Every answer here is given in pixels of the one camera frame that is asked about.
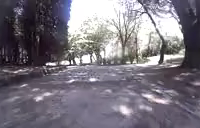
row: sky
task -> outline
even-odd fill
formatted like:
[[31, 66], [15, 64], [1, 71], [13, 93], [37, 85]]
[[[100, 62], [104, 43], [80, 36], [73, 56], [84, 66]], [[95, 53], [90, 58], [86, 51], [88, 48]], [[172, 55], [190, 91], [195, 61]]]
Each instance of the sky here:
[[[69, 32], [75, 32], [84, 20], [93, 15], [101, 18], [113, 17], [115, 15], [114, 1], [115, 0], [72, 0]], [[156, 21], [164, 35], [177, 35], [181, 37], [179, 26], [174, 19], [163, 18], [156, 19]], [[142, 27], [144, 28], [144, 31], [141, 31], [143, 35], [154, 31], [150, 20], [142, 24]]]

